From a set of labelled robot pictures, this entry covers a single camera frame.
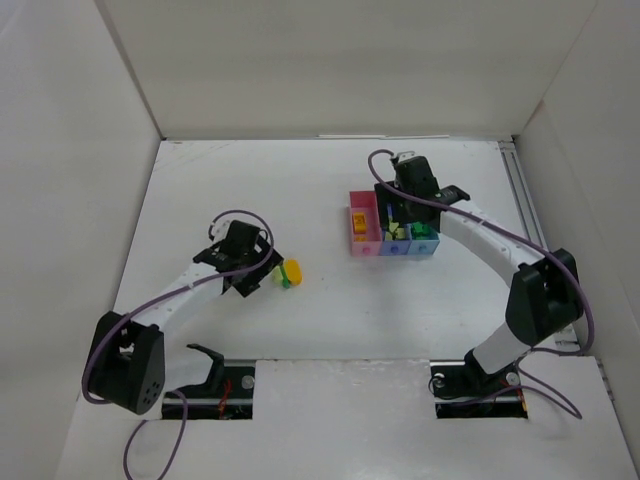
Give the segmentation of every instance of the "white table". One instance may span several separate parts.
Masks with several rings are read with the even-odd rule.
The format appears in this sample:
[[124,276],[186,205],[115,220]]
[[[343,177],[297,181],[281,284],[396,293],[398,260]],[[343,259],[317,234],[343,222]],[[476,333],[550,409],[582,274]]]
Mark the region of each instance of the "white table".
[[[245,208],[269,222],[276,249],[300,262],[304,283],[283,291],[266,281],[247,299],[228,292],[179,333],[169,354],[195,341],[228,358],[333,360],[260,362],[254,420],[190,422],[167,478],[494,479],[519,472],[596,479],[612,471],[610,478],[635,478],[593,359],[531,360],[533,371],[563,384],[583,422],[533,395],[529,422],[436,420],[428,363],[340,362],[461,358],[503,321],[506,286],[449,239],[428,259],[350,256],[348,192],[373,187],[366,156],[383,147],[424,154],[441,185],[457,184],[522,232],[495,142],[162,144],[116,311],[177,277],[207,246],[215,214]],[[384,156],[377,165],[392,178]],[[57,478],[123,478],[122,449],[135,421],[117,407],[80,400]],[[148,427],[132,453],[136,473],[148,474],[141,478],[155,478],[176,429],[174,422]]]

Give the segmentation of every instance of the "white floor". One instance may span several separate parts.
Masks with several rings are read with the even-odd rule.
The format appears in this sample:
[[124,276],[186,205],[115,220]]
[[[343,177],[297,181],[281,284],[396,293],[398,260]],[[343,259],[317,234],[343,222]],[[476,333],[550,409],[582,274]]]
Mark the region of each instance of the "white floor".
[[[636,478],[593,359],[531,360],[583,410],[582,422],[531,395],[529,421],[436,420],[428,361],[406,359],[462,357],[502,323],[508,291],[446,238],[430,259],[350,256],[348,192],[373,187],[366,156],[383,147],[424,154],[441,185],[457,184],[522,232],[495,142],[163,143],[116,310],[177,277],[208,246],[218,212],[245,208],[269,222],[304,283],[284,291],[264,282],[247,299],[225,294],[168,354],[195,341],[230,358],[334,360],[261,362],[255,419],[190,422],[166,478]],[[392,178],[384,157],[377,165]],[[399,360],[338,361],[347,359]],[[57,478],[121,478],[136,421],[80,400]],[[155,478],[176,432],[175,422],[148,427],[132,452],[139,478]]]

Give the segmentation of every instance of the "screw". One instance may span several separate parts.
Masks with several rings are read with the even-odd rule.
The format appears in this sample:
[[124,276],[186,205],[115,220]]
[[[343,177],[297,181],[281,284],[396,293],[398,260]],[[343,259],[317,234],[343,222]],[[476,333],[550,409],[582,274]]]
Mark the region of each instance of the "screw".
[[436,373],[433,376],[433,387],[434,388],[442,388],[444,387],[444,373]]
[[509,385],[520,385],[520,376],[516,372],[509,372],[504,377]]
[[242,381],[240,382],[240,384],[245,390],[251,390],[256,384],[256,379],[251,375],[245,375],[244,377],[242,377]]

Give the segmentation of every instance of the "yellow block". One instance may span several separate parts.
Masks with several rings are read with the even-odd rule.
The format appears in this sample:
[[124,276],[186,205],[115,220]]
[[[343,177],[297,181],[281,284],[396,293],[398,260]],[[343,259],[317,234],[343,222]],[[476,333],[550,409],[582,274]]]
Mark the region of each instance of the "yellow block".
[[289,279],[289,283],[294,287],[300,285],[302,283],[302,270],[300,270],[300,265],[293,258],[284,261],[284,272],[287,275],[287,279]]
[[367,233],[367,217],[362,212],[353,214],[353,233]]

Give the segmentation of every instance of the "white wall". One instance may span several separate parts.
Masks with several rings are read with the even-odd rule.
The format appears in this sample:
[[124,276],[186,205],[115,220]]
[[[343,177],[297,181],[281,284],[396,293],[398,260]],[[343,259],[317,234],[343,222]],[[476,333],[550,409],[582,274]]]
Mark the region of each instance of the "white wall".
[[52,478],[159,137],[93,2],[0,2],[0,476]]
[[600,1],[517,146],[552,247],[578,258],[640,465],[640,3]]
[[595,0],[98,0],[174,138],[519,133]]

